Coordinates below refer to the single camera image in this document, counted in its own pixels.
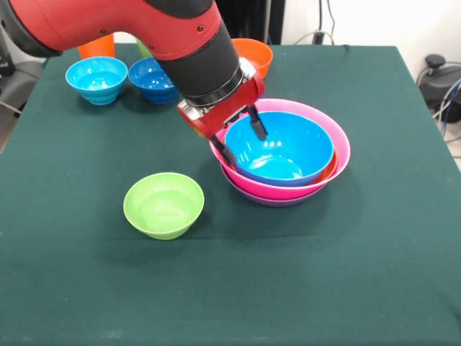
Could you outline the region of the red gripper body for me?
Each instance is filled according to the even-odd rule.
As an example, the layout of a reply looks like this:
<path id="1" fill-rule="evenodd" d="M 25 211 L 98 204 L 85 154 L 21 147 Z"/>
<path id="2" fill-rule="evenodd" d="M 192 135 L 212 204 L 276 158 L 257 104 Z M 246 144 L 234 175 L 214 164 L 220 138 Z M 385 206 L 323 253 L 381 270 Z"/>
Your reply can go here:
<path id="1" fill-rule="evenodd" d="M 195 107 L 183 99 L 177 109 L 192 130 L 203 138 L 211 138 L 237 115 L 245 112 L 263 95 L 265 86 L 260 75 L 255 74 L 242 83 L 227 99 L 212 107 Z"/>

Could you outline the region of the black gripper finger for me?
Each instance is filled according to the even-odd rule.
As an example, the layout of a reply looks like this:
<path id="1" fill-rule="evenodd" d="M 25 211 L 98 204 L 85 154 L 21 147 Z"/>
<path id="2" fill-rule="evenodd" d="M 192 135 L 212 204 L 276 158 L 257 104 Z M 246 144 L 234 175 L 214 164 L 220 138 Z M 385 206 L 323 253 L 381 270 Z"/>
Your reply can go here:
<path id="1" fill-rule="evenodd" d="M 257 138 L 260 141 L 264 141 L 267 137 L 267 130 L 264 127 L 264 124 L 261 118 L 259 117 L 259 112 L 256 106 L 252 105 L 252 106 L 247 107 L 247 111 L 250 117 L 250 124 L 251 124 L 253 131 L 255 132 Z"/>
<path id="2" fill-rule="evenodd" d="M 210 138 L 210 145 L 213 151 L 221 158 L 226 166 L 230 167 L 232 170 L 236 168 L 236 157 L 231 151 L 231 149 L 224 144 L 216 135 L 213 135 Z"/>

